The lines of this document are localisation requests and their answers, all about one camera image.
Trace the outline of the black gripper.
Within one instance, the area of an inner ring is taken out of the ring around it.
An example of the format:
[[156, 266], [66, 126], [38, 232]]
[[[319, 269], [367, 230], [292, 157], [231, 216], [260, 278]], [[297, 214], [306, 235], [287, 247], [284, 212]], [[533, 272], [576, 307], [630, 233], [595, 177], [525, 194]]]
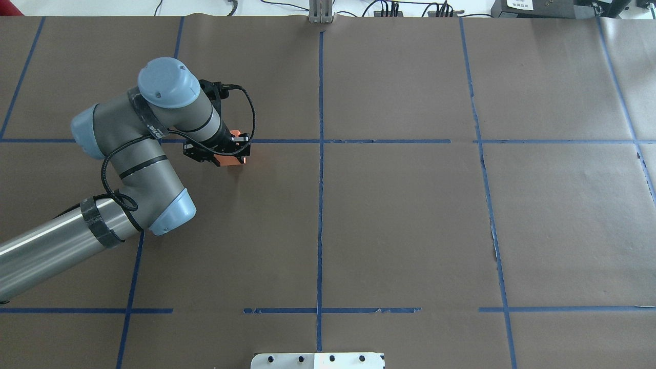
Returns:
[[[249, 135], [252, 140], [253, 133], [249, 133]], [[184, 132], [183, 138], [185, 138], [185, 143], [183, 144], [183, 154], [196, 162], [211, 162], [213, 164], [213, 155], [230, 156], [243, 150], [238, 149], [229, 153], [224, 151], [227, 148], [234, 149], [231, 137], [230, 130], [225, 124], [221, 124], [215, 135], [206, 141], [193, 139], [189, 132]]]

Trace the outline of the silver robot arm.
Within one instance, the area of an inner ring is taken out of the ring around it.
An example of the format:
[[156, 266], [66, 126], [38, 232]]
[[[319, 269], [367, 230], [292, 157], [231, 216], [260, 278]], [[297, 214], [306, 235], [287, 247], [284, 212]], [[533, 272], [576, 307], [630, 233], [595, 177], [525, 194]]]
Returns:
[[250, 154], [256, 110], [237, 84], [196, 78], [173, 57], [149, 61], [136, 86], [93, 105], [70, 124], [84, 153], [101, 160], [105, 192], [2, 243], [2, 303], [145, 230], [161, 236], [197, 212], [160, 140], [185, 140], [183, 154], [221, 166]]

